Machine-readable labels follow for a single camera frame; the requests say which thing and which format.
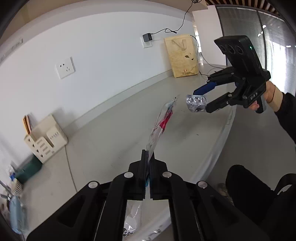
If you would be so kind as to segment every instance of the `black pants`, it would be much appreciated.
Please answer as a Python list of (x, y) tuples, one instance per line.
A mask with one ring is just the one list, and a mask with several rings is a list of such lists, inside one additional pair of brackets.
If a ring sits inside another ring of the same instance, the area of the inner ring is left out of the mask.
[(233, 203), (272, 241), (296, 240), (296, 185), (277, 195), (241, 165), (232, 166), (226, 187)]
[(241, 165), (232, 166), (226, 188), (235, 207), (257, 225), (264, 219), (277, 196), (265, 183)]

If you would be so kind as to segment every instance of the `paper bag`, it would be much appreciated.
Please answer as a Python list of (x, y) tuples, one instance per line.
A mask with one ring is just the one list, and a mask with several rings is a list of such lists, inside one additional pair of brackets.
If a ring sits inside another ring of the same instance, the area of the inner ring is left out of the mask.
[(198, 61), (193, 38), (189, 34), (165, 38), (174, 77), (198, 74)]

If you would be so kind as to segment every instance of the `desk surface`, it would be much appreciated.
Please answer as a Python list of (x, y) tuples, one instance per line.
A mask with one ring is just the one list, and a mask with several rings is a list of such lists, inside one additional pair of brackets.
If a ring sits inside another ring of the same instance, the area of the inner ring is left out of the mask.
[[(210, 68), (201, 68), (201, 72), (207, 73)], [(25, 193), (30, 195), (27, 202), (31, 212), (29, 231), (75, 194), (67, 157), (78, 190), (92, 180), (111, 181), (127, 171), (131, 162), (140, 160), (159, 111), (176, 96), (177, 106), (156, 146), (155, 157), (165, 161), (168, 170), (185, 181), (197, 182), (205, 178), (224, 145), (218, 140), (226, 140), (234, 117), (230, 106), (211, 114), (191, 113), (187, 109), (185, 96), (205, 83), (200, 75), (168, 77), (127, 98), (76, 132), (70, 138), (66, 152), (63, 149), (48, 160), (25, 187)], [(207, 99), (211, 101), (221, 96), (228, 88), (226, 85), (216, 87), (207, 94)], [(51, 181), (40, 182), (39, 179), (45, 179), (46, 175)], [(169, 224), (165, 222), (169, 222), (168, 202), (152, 201), (147, 193), (143, 202), (142, 228), (128, 239), (147, 236), (149, 230), (157, 227), (164, 229)]]

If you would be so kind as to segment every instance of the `camera lens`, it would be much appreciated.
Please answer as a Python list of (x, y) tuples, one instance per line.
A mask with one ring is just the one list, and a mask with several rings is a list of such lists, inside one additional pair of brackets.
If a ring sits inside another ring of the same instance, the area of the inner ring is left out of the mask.
[(235, 53), (234, 48), (233, 48), (232, 46), (227, 45), (227, 47), (228, 47), (228, 51), (229, 51), (230, 53), (232, 53), (232, 54)]
[(220, 49), (221, 49), (221, 51), (222, 51), (223, 53), (226, 52), (226, 48), (224, 48), (222, 45), (220, 45)]
[(239, 46), (235, 46), (235, 50), (236, 50), (239, 54), (244, 54), (244, 52), (242, 51), (241, 47), (239, 47)]

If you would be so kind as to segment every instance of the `wall socket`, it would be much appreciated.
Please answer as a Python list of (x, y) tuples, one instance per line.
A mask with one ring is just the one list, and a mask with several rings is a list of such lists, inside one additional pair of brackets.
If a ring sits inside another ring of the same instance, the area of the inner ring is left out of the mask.
[(71, 58), (67, 58), (64, 61), (56, 64), (56, 68), (60, 79), (63, 79), (75, 72)]
[(144, 42), (143, 37), (140, 37), (143, 48), (152, 47), (152, 41)]

